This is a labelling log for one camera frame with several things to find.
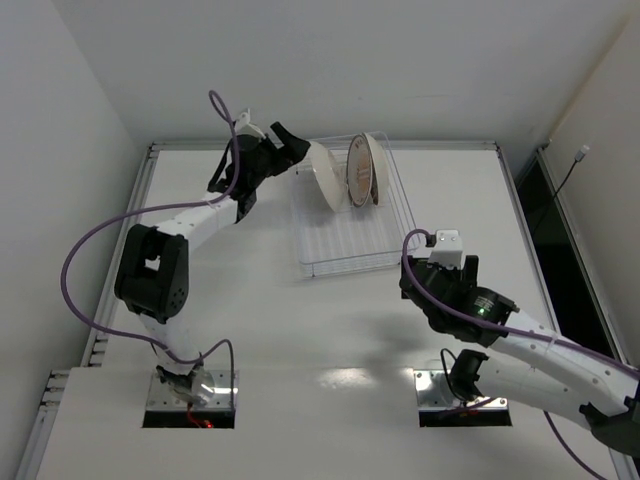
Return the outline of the flower pattern plate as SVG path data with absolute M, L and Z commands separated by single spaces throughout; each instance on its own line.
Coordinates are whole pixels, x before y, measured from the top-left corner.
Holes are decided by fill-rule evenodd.
M 386 198 L 389 187 L 388 160 L 382 144 L 369 133 L 365 133 L 364 136 L 371 152 L 375 176 L 371 188 L 372 201 L 375 205 L 381 205 Z
M 346 185 L 334 154 L 319 142 L 311 141 L 307 158 L 329 208 L 339 212 L 345 201 Z

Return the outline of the orange sunburst glass plate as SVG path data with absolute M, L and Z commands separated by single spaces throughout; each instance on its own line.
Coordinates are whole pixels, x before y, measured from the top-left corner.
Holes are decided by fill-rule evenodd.
M 373 160 L 364 133 L 353 137 L 347 154 L 347 188 L 354 207 L 362 207 L 370 197 L 373 183 Z

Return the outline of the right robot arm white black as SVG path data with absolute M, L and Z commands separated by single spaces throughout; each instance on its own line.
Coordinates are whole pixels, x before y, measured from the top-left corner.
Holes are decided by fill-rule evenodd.
M 468 343 L 448 373 L 461 401 L 506 397 L 553 412 L 608 448 L 639 454 L 639 373 L 557 335 L 516 303 L 477 282 L 479 259 L 447 269 L 427 258 L 402 259 L 401 296 L 430 327 Z

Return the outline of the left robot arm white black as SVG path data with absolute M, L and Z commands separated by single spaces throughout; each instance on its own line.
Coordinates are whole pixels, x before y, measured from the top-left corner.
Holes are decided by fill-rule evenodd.
M 278 144 L 257 133 L 242 133 L 227 143 L 201 205 L 152 226 L 136 224 L 126 236 L 115 296 L 145 327 L 160 381 L 186 403 L 204 405 L 215 394 L 213 376 L 181 318 L 191 254 L 218 231 L 243 220 L 266 179 L 310 159 L 320 146 L 280 123 L 271 129 Z

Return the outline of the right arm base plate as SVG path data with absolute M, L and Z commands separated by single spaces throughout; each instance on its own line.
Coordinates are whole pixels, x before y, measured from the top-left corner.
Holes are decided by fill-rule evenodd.
M 413 378 L 422 428 L 512 426 L 505 398 L 477 397 L 463 402 L 451 393 L 442 369 L 415 370 Z

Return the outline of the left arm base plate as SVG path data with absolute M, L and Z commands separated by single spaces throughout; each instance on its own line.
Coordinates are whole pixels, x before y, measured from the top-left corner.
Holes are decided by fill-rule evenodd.
M 192 389 L 176 390 L 151 376 L 142 427 L 145 429 L 233 429 L 239 373 L 208 370 L 198 374 Z

